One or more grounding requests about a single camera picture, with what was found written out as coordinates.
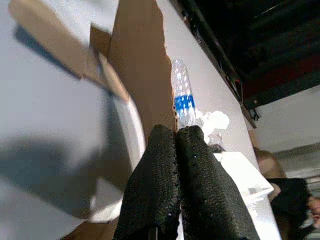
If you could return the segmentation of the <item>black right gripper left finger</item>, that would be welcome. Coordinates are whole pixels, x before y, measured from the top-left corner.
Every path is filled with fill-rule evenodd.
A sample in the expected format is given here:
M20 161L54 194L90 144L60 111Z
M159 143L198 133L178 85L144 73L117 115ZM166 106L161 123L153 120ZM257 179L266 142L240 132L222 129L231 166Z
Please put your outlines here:
M157 229L159 240L178 237L180 183L174 133L153 127L148 145L131 174L117 224L119 240L146 240Z

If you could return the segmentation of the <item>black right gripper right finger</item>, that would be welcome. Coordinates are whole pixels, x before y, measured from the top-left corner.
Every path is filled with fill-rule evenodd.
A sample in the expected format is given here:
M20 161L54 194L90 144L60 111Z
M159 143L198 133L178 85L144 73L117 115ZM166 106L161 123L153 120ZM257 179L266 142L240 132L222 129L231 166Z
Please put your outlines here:
M197 125L175 136L186 240L257 240L259 235L232 178Z

